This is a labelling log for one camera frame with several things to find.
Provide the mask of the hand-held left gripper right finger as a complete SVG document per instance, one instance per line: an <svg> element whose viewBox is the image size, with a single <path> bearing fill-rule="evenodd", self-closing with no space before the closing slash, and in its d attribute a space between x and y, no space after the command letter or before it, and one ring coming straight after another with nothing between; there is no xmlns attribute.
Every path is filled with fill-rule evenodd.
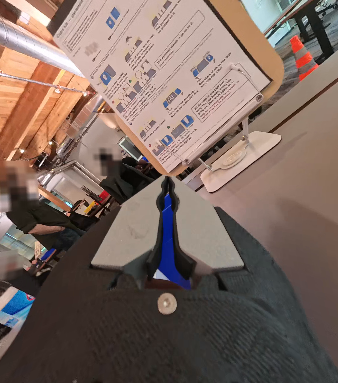
<svg viewBox="0 0 338 383"><path fill-rule="evenodd" d="M244 268L214 206L174 177L167 178L173 211L173 251L185 280Z"/></svg>

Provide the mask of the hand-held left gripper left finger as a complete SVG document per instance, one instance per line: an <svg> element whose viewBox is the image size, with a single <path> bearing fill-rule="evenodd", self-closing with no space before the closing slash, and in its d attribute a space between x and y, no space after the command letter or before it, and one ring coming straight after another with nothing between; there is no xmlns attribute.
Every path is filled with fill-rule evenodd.
<svg viewBox="0 0 338 383"><path fill-rule="evenodd" d="M161 176L121 205L92 267L152 280L162 258L168 181Z"/></svg>

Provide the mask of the blue plastic bin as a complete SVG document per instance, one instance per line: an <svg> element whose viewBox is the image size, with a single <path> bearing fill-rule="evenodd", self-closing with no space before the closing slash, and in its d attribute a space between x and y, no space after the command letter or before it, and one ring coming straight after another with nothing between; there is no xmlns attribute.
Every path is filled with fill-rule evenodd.
<svg viewBox="0 0 338 383"><path fill-rule="evenodd" d="M163 240L161 262L153 278L169 280L185 290L191 289L189 280L185 280L177 271L175 266L174 246L173 246L173 211L171 208L171 197L165 196L165 206L163 209Z"/></svg>

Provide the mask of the white tablet stand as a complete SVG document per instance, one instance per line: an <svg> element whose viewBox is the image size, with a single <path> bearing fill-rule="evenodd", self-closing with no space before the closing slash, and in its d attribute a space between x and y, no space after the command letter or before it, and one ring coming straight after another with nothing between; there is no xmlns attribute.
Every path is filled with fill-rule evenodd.
<svg viewBox="0 0 338 383"><path fill-rule="evenodd" d="M227 59L228 75L236 81L242 80L242 85L251 85L249 88L248 103L238 107L235 114L228 118L220 128L211 134L204 142L193 149L184 151L183 154L177 153L177 158L183 165L189 165L195 159L201 161L205 170L201 173L201 181L209 193L218 191L222 186L233 180L236 176L246 170L254 162L272 150L281 142L281 135L249 130L249 115L259 108L265 101L266 85L262 87L257 84L252 75L237 61ZM229 149L224 149L223 154L218 155L215 160L205 162L201 155L212 148L217 141L225 136L231 128L237 128L242 124L241 136L237 136L238 141L233 143Z"/></svg>

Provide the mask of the orange traffic cone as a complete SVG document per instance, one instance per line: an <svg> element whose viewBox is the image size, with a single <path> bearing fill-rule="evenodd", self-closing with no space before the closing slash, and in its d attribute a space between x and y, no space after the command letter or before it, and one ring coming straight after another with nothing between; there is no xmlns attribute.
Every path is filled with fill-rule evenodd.
<svg viewBox="0 0 338 383"><path fill-rule="evenodd" d="M291 49L295 58L295 64L300 82L316 70L319 65L315 62L310 52L301 42L299 36L290 39Z"/></svg>

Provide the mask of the wooden office table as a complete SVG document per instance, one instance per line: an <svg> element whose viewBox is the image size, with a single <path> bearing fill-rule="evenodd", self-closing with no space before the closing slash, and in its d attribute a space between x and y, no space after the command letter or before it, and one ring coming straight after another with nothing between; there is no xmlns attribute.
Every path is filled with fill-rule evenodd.
<svg viewBox="0 0 338 383"><path fill-rule="evenodd" d="M324 24L319 17L318 12L315 8L318 6L318 0L296 0L293 1L281 14L273 21L270 26L263 32L264 36L270 38L284 23L290 19L295 19L300 30L300 35L304 42L311 40L308 37L305 27L302 27L302 18L307 17L310 24L313 35L318 41L322 54L318 56L317 63L320 65L326 59L334 54L334 49L330 43L329 37L325 31Z"/></svg>

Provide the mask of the silver ventilation duct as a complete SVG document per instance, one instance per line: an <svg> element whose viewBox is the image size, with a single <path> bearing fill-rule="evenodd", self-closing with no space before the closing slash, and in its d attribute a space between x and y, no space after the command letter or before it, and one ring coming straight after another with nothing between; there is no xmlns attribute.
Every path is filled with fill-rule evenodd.
<svg viewBox="0 0 338 383"><path fill-rule="evenodd" d="M0 17L0 46L84 78L84 74L56 46Z"/></svg>

